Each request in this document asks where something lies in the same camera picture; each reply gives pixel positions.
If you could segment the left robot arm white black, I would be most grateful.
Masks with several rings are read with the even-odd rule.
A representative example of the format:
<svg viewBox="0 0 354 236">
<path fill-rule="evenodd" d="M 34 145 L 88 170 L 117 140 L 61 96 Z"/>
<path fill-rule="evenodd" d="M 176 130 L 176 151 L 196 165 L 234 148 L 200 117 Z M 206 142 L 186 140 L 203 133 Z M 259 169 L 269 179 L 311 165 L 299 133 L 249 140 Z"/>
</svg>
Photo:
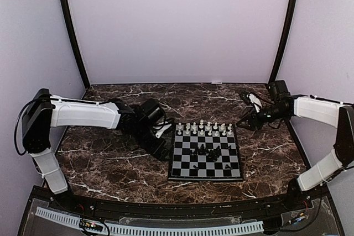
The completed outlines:
<svg viewBox="0 0 354 236">
<path fill-rule="evenodd" d="M 24 151 L 18 155 L 29 154 L 32 157 L 50 191 L 57 195 L 57 204 L 65 211 L 72 212 L 78 207 L 78 200 L 69 192 L 69 183 L 51 149 L 51 128 L 99 127 L 120 130 L 132 136 L 148 154 L 163 161 L 169 154 L 163 134 L 170 129 L 171 124 L 160 103 L 153 98 L 141 105 L 129 105 L 119 98 L 103 102 L 64 98 L 42 88 L 19 112 L 14 140 L 18 140 L 18 132 L 21 132 Z"/>
</svg>

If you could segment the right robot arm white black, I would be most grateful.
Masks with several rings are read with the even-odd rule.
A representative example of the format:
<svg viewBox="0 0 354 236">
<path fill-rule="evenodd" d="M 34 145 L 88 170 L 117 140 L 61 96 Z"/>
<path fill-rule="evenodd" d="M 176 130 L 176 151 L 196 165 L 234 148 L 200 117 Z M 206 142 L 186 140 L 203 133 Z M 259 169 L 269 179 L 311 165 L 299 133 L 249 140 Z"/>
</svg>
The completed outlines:
<svg viewBox="0 0 354 236">
<path fill-rule="evenodd" d="M 255 92 L 240 93 L 250 110 L 236 126 L 256 131 L 273 122 L 294 124 L 311 168 L 295 178 L 289 185 L 291 191 L 282 199 L 284 208 L 293 211 L 304 200 L 302 192 L 353 169 L 353 104 L 314 95 L 293 95 L 283 80 L 267 84 L 266 89 L 268 101 Z"/>
</svg>

